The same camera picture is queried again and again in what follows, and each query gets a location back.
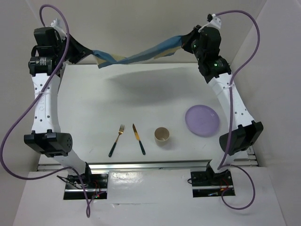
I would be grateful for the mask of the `blue and tan placemat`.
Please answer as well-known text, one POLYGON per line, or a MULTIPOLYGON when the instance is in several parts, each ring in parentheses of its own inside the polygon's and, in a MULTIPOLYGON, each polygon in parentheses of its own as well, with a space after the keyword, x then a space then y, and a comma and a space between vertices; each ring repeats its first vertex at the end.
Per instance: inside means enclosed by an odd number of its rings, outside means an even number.
POLYGON ((138 54, 124 57, 115 54, 106 53, 100 50, 93 50, 93 56, 97 61, 98 68, 104 68, 110 65, 129 65, 143 63, 146 61, 158 59, 161 57, 172 56, 182 46, 182 36, 174 36, 169 38, 162 43, 149 48, 138 54))

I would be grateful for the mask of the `purple plate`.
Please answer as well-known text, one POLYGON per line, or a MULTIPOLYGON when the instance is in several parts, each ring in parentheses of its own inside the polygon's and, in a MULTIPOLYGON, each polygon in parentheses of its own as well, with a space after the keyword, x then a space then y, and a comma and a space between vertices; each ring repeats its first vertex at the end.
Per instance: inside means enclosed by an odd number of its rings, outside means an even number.
POLYGON ((206 105, 194 105, 185 114, 187 128, 201 137, 214 136, 220 127, 220 118, 217 112, 206 105))

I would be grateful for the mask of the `gold fork green handle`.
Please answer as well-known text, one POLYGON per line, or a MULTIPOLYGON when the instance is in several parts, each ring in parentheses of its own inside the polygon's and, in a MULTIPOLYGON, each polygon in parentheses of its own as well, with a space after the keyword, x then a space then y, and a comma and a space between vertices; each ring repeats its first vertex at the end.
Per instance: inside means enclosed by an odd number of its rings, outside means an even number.
POLYGON ((121 126, 119 128, 119 131, 118 131, 118 136, 117 136, 117 138, 116 138, 116 140, 115 140, 115 142, 114 142, 114 144, 113 144, 113 146, 112 146, 112 148, 111 148, 111 150, 110 150, 110 152, 108 154, 108 157, 112 157, 114 149, 115 149, 115 147, 117 145, 118 139, 124 133, 124 129, 125 129, 125 125, 121 124, 121 126))

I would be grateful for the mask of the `beige cup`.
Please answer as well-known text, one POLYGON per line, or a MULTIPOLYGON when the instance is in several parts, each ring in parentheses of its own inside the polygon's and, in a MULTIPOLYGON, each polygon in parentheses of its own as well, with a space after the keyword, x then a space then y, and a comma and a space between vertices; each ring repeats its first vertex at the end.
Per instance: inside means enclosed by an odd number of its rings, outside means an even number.
POLYGON ((154 132, 155 142, 158 146, 164 146, 168 143, 170 132, 165 127, 159 127, 154 132))

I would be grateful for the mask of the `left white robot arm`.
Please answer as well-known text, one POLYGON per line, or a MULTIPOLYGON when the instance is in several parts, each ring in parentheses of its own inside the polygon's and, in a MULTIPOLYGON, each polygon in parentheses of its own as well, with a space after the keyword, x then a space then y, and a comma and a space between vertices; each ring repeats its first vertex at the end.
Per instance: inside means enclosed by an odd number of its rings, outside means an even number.
POLYGON ((69 180, 87 188, 93 182, 91 169, 73 151, 71 134, 61 132, 58 120, 57 99, 63 66, 60 65, 53 77, 51 73, 60 59, 75 64, 92 51, 79 44, 73 37, 67 45, 67 34, 63 31, 59 19, 54 20, 49 27, 35 29, 34 38, 37 44, 32 49, 28 66, 38 101, 35 104, 32 131, 24 136, 24 142, 37 153, 67 167, 69 180), (63 57, 66 46, 69 48, 66 57, 63 57))

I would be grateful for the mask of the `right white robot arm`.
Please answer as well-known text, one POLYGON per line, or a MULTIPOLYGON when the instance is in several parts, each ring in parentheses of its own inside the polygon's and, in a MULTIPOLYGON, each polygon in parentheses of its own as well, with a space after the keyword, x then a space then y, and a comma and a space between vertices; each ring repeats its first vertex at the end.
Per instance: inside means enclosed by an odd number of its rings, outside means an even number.
POLYGON ((248 112, 234 83, 240 70, 233 73, 220 56, 220 16, 209 14, 207 24, 195 26, 182 37, 182 49, 196 57, 199 72, 216 94, 229 124, 229 131, 219 138, 222 153, 206 166, 205 179, 211 185, 221 180, 237 155, 251 147, 263 131, 263 124, 248 112))

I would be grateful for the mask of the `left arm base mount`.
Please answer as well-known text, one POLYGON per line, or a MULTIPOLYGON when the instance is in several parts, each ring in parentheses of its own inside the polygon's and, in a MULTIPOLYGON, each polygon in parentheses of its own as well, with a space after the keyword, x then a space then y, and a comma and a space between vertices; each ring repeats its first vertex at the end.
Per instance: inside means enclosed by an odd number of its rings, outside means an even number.
POLYGON ((109 179, 108 173, 92 174, 90 177, 90 182, 83 178, 84 186, 82 186, 78 179, 75 179, 70 175, 66 177, 57 175, 56 177, 65 183, 63 195, 64 200, 84 200, 85 195, 83 192, 83 188, 85 188, 89 200, 107 199, 107 188, 109 179))

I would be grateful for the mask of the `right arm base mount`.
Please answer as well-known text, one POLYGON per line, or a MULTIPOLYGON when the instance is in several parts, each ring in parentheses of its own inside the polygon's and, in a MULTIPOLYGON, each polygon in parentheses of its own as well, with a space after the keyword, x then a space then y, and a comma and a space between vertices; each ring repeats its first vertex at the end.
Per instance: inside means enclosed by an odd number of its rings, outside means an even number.
POLYGON ((187 182, 192 186, 194 198, 218 197, 225 191, 225 196, 235 196, 232 175, 230 171, 209 179, 204 171, 192 171, 187 182))

